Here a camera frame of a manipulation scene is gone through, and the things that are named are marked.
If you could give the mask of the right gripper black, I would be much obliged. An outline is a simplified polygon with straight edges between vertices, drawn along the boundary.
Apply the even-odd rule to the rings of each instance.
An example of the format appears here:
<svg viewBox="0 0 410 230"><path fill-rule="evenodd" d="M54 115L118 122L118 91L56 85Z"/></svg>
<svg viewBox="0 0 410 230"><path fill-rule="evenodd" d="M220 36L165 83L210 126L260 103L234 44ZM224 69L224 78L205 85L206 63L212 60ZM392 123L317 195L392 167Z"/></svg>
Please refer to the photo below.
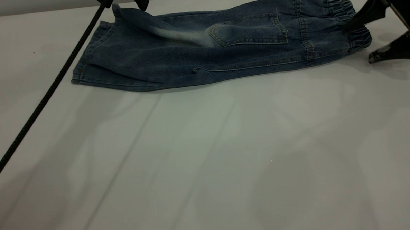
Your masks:
<svg viewBox="0 0 410 230"><path fill-rule="evenodd" d="M389 6L409 31L393 42L370 53L368 57L370 64L385 60L410 59L410 0L367 0L359 12L342 27L344 32L350 32L382 19L386 16L386 10Z"/></svg>

